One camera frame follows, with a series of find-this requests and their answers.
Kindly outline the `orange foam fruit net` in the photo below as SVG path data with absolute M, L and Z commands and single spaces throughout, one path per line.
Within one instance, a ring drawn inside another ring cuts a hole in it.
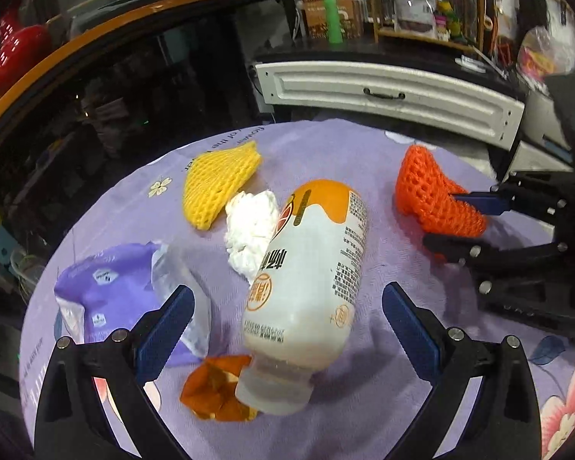
M 487 229 L 487 219 L 473 205 L 455 194 L 466 190 L 449 179 L 432 153 L 412 145 L 403 158 L 394 200 L 405 216 L 413 216 L 425 233 L 477 238 Z

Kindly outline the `white orange drink bottle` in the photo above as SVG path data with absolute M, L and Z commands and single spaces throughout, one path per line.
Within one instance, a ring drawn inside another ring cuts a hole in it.
M 367 230 L 365 203 L 346 184 L 314 180 L 289 197 L 242 316 L 251 361 L 235 387 L 240 402 L 271 416 L 308 404 L 312 377 L 347 345 Z

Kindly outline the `white drawer cabinet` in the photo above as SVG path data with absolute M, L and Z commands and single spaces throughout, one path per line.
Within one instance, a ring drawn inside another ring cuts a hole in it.
M 509 150 L 524 102 L 462 79 L 409 67 L 336 60 L 257 63 L 270 105 L 355 111 L 422 123 Z

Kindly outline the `lavender floral tablecloth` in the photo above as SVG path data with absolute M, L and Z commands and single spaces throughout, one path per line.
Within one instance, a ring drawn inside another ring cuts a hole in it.
M 161 416 L 196 459 L 380 459 L 405 431 L 429 393 L 381 309 L 395 281 L 415 304 L 475 340 L 521 341 L 542 413 L 543 454 L 553 454 L 575 429 L 575 346 L 535 328 L 481 312 L 468 273 L 423 250 L 417 223 L 394 206 L 394 181 L 406 148 L 383 131 L 347 120 L 275 123 L 206 138 L 147 163 L 105 192 L 66 234 L 37 284 L 23 322 L 19 387 L 22 414 L 33 427 L 42 382 L 55 345 L 59 274 L 87 256 L 125 243 L 181 241 L 186 263 L 212 298 L 221 353 L 239 354 L 247 281 L 228 264 L 218 219 L 199 232 L 181 211 L 182 188 L 200 154 L 254 141 L 263 157 L 251 182 L 284 202 L 318 179 L 355 189 L 368 209 L 369 231 L 357 312 L 342 356 L 322 374 L 307 407 L 292 416 L 252 422 L 197 419 L 179 399 L 187 366 L 159 376 Z

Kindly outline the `purple wet wipes pack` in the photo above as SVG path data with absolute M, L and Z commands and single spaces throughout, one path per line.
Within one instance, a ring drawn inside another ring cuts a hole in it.
M 212 305 L 177 244 L 122 244 L 88 256 L 60 274 L 54 293 L 68 333 L 89 344 L 133 328 L 181 284 L 192 290 L 195 309 L 168 365 L 185 366 L 209 354 Z

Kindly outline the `orange peel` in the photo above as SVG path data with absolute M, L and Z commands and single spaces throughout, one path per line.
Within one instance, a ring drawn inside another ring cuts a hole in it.
M 257 411 L 235 396 L 242 370 L 250 363 L 249 355 L 206 357 L 186 380 L 179 401 L 205 421 L 253 421 Z

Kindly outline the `wooden shelf rack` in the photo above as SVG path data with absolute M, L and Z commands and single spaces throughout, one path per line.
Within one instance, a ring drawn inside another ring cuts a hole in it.
M 486 0 L 366 0 L 376 42 L 387 38 L 476 53 L 491 25 Z

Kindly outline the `crumpled white tissue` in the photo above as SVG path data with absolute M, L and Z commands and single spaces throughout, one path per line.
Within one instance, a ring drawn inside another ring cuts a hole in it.
M 278 221 L 275 194 L 271 190 L 257 194 L 241 191 L 225 205 L 225 213 L 228 264 L 252 284 Z

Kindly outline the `green water bottle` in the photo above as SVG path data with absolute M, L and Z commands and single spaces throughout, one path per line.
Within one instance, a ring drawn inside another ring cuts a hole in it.
M 336 0 L 324 0 L 326 13 L 327 39 L 331 45 L 338 45 L 343 42 L 343 31 L 340 26 L 340 13 L 338 12 Z

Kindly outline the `yellow foam fruit net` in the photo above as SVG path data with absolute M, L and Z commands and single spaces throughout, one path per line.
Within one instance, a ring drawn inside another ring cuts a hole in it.
M 196 157 L 184 186 L 185 219 L 196 230 L 209 230 L 225 205 L 253 177 L 261 161 L 255 141 Z

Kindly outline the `red vase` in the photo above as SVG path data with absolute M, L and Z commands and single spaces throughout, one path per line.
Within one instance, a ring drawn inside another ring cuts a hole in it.
M 53 44 L 45 26 L 20 23 L 17 6 L 10 6 L 1 16 L 0 42 L 1 97 L 51 53 Z

